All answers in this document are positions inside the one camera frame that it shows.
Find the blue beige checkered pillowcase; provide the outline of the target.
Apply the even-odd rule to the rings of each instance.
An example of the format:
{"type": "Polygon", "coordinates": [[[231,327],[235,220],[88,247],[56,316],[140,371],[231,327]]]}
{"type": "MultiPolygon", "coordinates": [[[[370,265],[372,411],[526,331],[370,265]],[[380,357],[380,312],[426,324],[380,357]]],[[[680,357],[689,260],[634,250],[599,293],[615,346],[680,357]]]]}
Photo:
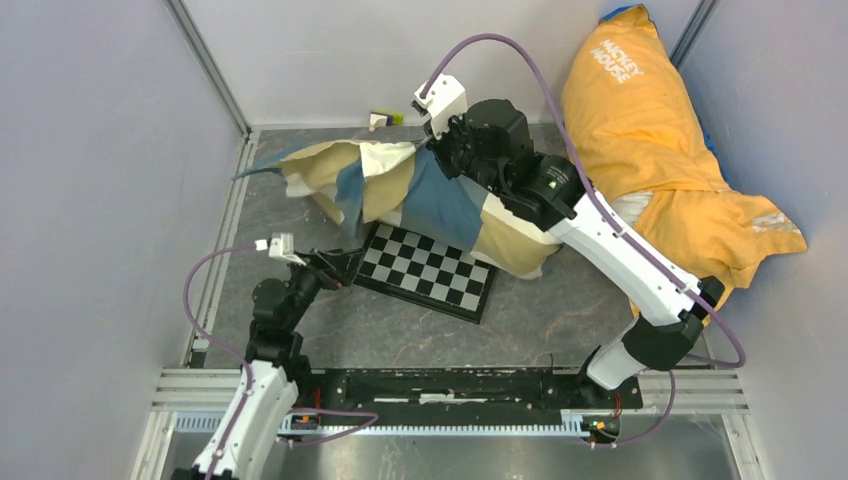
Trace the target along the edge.
{"type": "Polygon", "coordinates": [[[348,235],[379,221],[520,279],[540,277],[562,245],[472,180],[446,178],[434,155],[411,142],[339,139],[297,146],[241,174],[259,173],[281,176],[288,197],[312,198],[348,235]]]}

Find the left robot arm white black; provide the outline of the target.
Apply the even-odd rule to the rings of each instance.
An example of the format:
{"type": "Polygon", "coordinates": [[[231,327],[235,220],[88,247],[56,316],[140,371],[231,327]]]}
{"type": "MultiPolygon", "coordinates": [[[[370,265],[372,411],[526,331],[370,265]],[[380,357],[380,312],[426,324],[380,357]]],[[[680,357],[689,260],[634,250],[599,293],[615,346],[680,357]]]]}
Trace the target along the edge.
{"type": "Polygon", "coordinates": [[[300,352],[303,338],[296,327],[320,291],[352,284],[364,256],[363,249],[288,252],[268,239],[225,251],[265,253],[283,261],[291,277],[257,285],[250,338],[243,353],[204,330],[192,312],[186,314],[196,333],[234,356],[241,371],[217,430],[191,466],[173,471],[174,479],[260,478],[285,417],[314,394],[311,366],[300,352]]]}

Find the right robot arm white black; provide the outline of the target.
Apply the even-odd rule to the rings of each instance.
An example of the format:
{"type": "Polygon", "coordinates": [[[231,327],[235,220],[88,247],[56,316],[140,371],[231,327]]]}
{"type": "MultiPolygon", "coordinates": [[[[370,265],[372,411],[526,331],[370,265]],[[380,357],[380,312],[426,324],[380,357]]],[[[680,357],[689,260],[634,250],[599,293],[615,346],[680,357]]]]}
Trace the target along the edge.
{"type": "Polygon", "coordinates": [[[480,101],[464,113],[412,104],[426,119],[425,146],[446,177],[466,177],[494,194],[514,216],[579,252],[637,305],[628,328],[582,366],[577,392],[585,405],[606,406],[628,378],[668,371],[692,350],[708,308],[724,294],[720,280],[694,277],[627,224],[611,225],[576,166],[535,149],[526,116],[510,101],[480,101]]]}

